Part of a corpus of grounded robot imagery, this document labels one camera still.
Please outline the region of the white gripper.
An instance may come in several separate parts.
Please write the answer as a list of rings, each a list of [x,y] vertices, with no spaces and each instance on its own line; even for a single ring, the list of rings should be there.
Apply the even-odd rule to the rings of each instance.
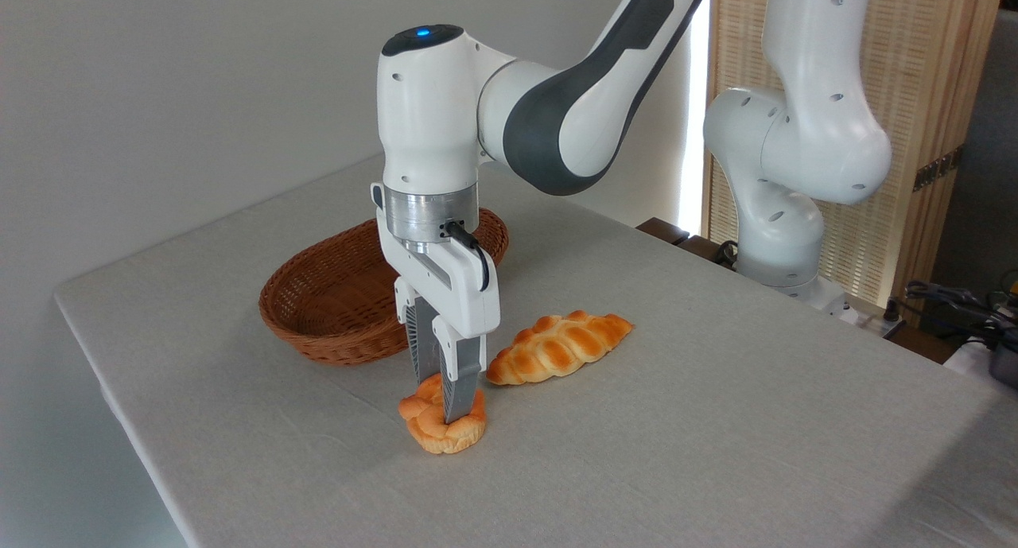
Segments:
[[[445,422],[451,425],[472,409],[487,370],[486,334],[499,326],[493,258],[452,220],[440,229],[447,240],[428,243],[425,252],[408,250],[389,232],[384,208],[377,208],[377,222],[384,257],[399,276],[397,320],[405,327],[417,385],[441,373]]]

